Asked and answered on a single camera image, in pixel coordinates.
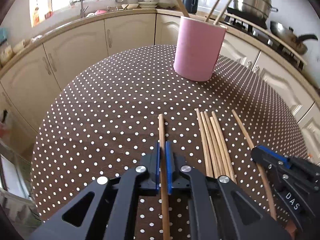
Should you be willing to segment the right human hand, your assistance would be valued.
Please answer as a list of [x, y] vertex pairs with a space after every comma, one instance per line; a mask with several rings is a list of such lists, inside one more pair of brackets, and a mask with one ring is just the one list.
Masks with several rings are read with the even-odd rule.
[[289, 219], [287, 221], [287, 224], [285, 226], [285, 230], [290, 234], [294, 234], [296, 232], [297, 228], [296, 228], [293, 220]]

